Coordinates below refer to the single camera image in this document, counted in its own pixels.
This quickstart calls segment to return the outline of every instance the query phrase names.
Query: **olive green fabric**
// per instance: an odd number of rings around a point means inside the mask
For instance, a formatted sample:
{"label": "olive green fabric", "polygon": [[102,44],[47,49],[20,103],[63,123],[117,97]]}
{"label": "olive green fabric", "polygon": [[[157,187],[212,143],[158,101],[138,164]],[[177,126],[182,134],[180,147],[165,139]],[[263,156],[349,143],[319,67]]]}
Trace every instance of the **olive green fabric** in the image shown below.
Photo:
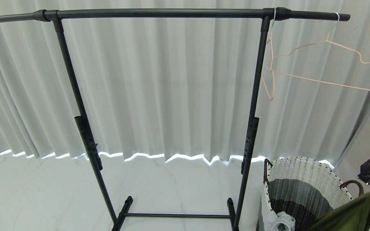
{"label": "olive green fabric", "polygon": [[370,193],[315,219],[308,231],[368,231],[370,228]]}

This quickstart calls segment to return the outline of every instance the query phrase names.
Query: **basket handle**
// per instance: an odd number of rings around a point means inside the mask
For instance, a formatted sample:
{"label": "basket handle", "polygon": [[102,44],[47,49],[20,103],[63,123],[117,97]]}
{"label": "basket handle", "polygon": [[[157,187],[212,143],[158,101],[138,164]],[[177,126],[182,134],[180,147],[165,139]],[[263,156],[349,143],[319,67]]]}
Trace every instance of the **basket handle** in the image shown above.
{"label": "basket handle", "polygon": [[265,158],[263,161],[263,183],[268,182],[268,164],[272,168],[273,164]]}
{"label": "basket handle", "polygon": [[343,187],[348,187],[349,184],[351,183],[354,183],[358,186],[359,188],[359,196],[361,196],[362,194],[364,194],[364,186],[362,186],[362,184],[357,181],[357,180],[348,180],[347,182],[344,182],[343,184],[341,184],[339,187],[340,188],[343,188]]}

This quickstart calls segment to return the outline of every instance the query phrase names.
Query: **laundry basket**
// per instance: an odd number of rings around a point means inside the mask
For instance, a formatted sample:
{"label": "laundry basket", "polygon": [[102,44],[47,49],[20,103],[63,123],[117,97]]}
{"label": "laundry basket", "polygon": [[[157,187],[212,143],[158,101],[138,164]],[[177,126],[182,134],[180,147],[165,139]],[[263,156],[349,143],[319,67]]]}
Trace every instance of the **laundry basket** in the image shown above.
{"label": "laundry basket", "polygon": [[306,231],[314,219],[351,201],[343,182],[319,161],[296,157],[265,159],[261,214],[271,211],[295,218],[295,231]]}

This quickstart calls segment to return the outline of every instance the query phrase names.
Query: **white marble floor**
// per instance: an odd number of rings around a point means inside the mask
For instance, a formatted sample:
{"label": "white marble floor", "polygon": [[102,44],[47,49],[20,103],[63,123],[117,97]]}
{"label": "white marble floor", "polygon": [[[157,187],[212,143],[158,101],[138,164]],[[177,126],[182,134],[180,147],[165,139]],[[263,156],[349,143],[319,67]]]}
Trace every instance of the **white marble floor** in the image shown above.
{"label": "white marble floor", "polygon": [[[114,210],[132,196],[130,212],[228,214],[241,184],[241,160],[150,159],[101,155]],[[255,230],[263,162],[257,159],[242,210],[240,230]],[[85,157],[34,159],[0,155],[0,231],[105,231],[112,222]],[[124,231],[229,231],[227,219],[127,218]]]}

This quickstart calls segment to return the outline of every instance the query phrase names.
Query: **pink hanger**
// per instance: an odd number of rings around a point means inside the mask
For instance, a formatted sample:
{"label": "pink hanger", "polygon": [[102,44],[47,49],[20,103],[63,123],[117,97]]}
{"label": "pink hanger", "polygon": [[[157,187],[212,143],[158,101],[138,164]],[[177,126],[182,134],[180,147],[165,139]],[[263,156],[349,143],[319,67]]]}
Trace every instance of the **pink hanger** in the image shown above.
{"label": "pink hanger", "polygon": [[329,35],[330,35],[330,31],[335,28],[335,26],[338,24],[339,22],[339,14],[336,13],[338,15],[338,21],[336,22],[336,24],[329,30],[328,32],[328,35],[326,36],[326,39],[324,41],[318,41],[318,42],[314,42],[314,43],[310,43],[310,44],[306,44],[306,45],[303,45],[303,46],[300,46],[300,47],[297,47],[295,49],[293,49],[289,54],[280,54],[280,55],[277,55],[277,56],[274,56],[273,54],[273,44],[272,44],[272,29],[273,29],[273,23],[275,22],[275,16],[276,16],[276,9],[275,9],[275,14],[274,14],[274,20],[272,22],[272,28],[271,28],[271,31],[270,31],[270,38],[269,40],[266,42],[266,43],[269,43],[270,42],[270,51],[271,51],[271,54],[272,54],[272,59],[269,60],[270,62],[270,67],[266,67],[266,69],[270,70],[272,72],[272,84],[273,84],[273,91],[272,91],[272,96],[269,94],[269,91],[268,91],[268,88],[266,87],[266,83],[265,81],[263,80],[262,78],[262,82],[263,82],[263,86],[265,87],[265,90],[266,90],[266,94],[268,95],[268,98],[270,100],[272,100],[275,96],[275,73],[280,73],[280,74],[283,74],[283,75],[287,75],[287,76],[292,76],[292,77],[297,77],[297,78],[300,78],[300,79],[306,79],[306,80],[311,80],[311,81],[314,81],[314,82],[318,82],[318,83],[326,83],[326,84],[330,84],[330,85],[335,85],[335,86],[341,86],[341,87],[345,87],[345,88],[353,88],[353,89],[359,89],[359,90],[366,90],[366,91],[370,91],[369,88],[359,88],[359,87],[354,87],[354,86],[349,86],[349,85],[343,85],[343,84],[337,84],[337,83],[330,83],[330,82],[325,82],[325,81],[320,81],[320,80],[315,80],[315,79],[309,79],[309,78],[305,78],[305,77],[301,77],[301,76],[296,76],[296,75],[291,75],[291,74],[287,74],[287,73],[283,73],[283,72],[279,72],[279,71],[276,71],[276,70],[273,70],[272,69],[272,65],[273,65],[273,60],[276,59],[277,57],[280,57],[280,56],[290,56],[294,51],[300,49],[300,48],[303,48],[303,47],[308,47],[308,46],[312,46],[312,45],[315,45],[315,44],[321,44],[321,43],[330,43],[330,44],[333,44],[333,45],[336,45],[338,47],[342,47],[344,49],[347,49],[349,51],[353,51],[355,53],[357,53],[359,55],[359,61],[363,64],[370,64],[370,62],[364,62],[362,60],[362,55],[361,53],[359,53],[358,51],[355,51],[354,49],[352,48],[349,48],[349,47],[345,47],[343,45],[340,45],[340,44],[337,44],[335,42],[332,42],[332,41],[329,41]]}

